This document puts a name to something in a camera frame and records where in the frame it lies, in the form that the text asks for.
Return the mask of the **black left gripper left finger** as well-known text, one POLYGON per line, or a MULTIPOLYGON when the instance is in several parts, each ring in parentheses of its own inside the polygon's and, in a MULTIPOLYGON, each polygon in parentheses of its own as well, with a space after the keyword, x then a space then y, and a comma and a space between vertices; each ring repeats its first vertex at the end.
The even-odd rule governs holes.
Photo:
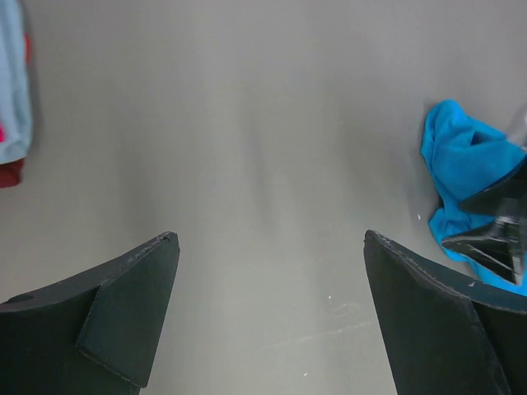
POLYGON ((3 394, 138 394, 148 384, 180 257, 165 232, 1 304, 3 394))

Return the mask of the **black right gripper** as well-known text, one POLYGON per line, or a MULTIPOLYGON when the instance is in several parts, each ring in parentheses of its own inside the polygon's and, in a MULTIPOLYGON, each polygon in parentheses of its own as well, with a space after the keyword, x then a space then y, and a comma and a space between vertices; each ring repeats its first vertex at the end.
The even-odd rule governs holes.
MULTIPOLYGON (((508 142, 524 151, 527 147, 527 104, 514 113, 505 131, 508 142)), ((526 194, 526 160, 482 191, 458 204, 461 211, 495 216, 506 199, 519 200, 526 194)), ((526 270, 526 224, 493 223, 444 238, 441 245, 474 260, 501 279, 521 285, 526 270)))

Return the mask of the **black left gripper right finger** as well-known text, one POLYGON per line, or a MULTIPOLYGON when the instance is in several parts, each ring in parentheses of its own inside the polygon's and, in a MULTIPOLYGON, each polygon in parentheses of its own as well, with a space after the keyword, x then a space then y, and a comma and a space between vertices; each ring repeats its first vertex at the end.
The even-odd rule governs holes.
POLYGON ((374 230, 364 260, 399 394, 524 394, 526 298, 374 230))

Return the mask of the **turquoise t-shirt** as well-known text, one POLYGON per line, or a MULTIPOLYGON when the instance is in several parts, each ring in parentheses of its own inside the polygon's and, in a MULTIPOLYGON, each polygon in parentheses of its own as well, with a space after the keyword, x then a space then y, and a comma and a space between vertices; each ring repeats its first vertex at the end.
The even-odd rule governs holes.
POLYGON ((422 134, 422 157, 441 198, 441 207, 429 221, 436 242, 445 254, 467 262, 484 283, 513 292, 526 293, 526 270, 521 285, 501 279, 474 260, 444 248, 444 238, 501 222, 526 224, 526 194, 506 199, 495 216, 470 214, 458 204, 509 173, 525 151, 506 139, 506 134, 468 116, 453 100, 435 105, 426 116, 422 134))

